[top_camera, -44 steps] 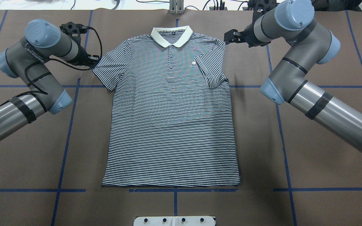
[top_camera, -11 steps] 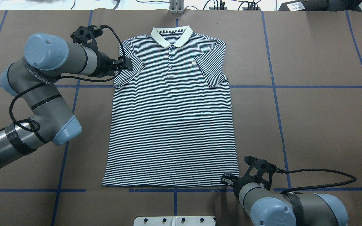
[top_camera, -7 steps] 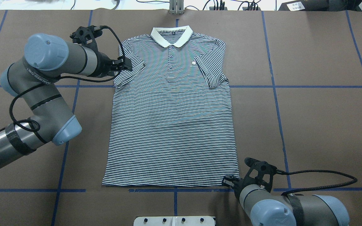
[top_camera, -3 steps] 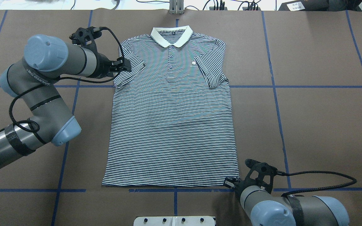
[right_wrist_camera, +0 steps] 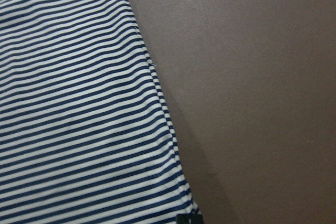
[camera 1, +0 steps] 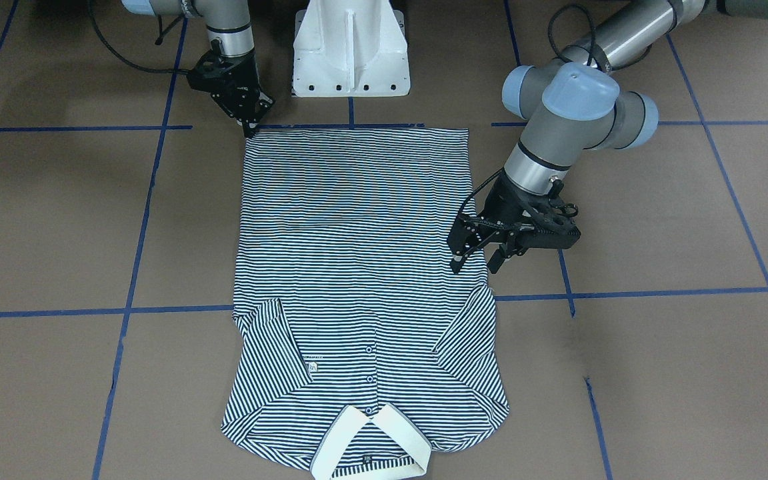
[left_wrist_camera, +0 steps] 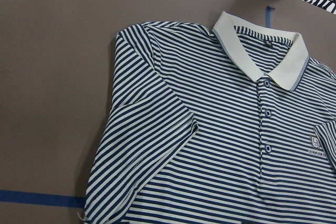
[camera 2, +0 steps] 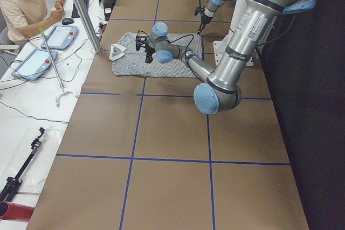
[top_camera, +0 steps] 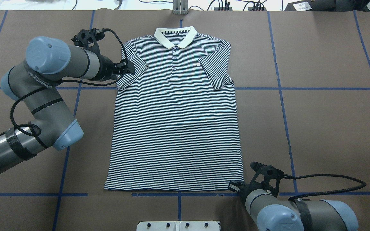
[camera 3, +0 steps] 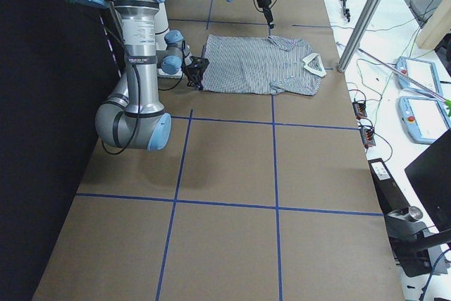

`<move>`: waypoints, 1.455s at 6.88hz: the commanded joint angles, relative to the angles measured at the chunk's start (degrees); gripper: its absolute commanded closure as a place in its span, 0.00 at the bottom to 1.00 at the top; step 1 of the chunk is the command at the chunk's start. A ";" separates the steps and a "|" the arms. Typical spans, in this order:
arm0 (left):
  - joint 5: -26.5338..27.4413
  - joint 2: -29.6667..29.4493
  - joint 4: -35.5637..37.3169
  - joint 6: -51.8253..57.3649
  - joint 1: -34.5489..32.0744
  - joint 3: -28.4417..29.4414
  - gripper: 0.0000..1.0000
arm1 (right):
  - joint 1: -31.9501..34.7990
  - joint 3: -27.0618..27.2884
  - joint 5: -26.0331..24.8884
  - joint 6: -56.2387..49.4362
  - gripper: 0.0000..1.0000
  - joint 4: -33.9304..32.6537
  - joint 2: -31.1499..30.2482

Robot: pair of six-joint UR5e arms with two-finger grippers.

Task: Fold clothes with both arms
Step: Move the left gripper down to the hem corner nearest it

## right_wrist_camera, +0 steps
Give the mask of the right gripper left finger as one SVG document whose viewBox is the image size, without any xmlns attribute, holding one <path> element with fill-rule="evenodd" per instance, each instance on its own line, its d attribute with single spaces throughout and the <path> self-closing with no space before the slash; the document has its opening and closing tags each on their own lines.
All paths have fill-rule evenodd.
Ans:
<svg viewBox="0 0 336 224">
<path fill-rule="evenodd" d="M 188 215 L 176 215 L 177 224 L 189 224 L 190 219 Z"/>
</svg>

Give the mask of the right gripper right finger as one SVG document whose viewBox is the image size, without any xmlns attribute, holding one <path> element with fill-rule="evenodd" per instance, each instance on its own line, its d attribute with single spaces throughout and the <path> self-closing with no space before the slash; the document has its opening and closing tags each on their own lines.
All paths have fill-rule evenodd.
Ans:
<svg viewBox="0 0 336 224">
<path fill-rule="evenodd" d="M 191 224 L 203 224 L 203 216 L 202 215 L 192 215 Z"/>
</svg>

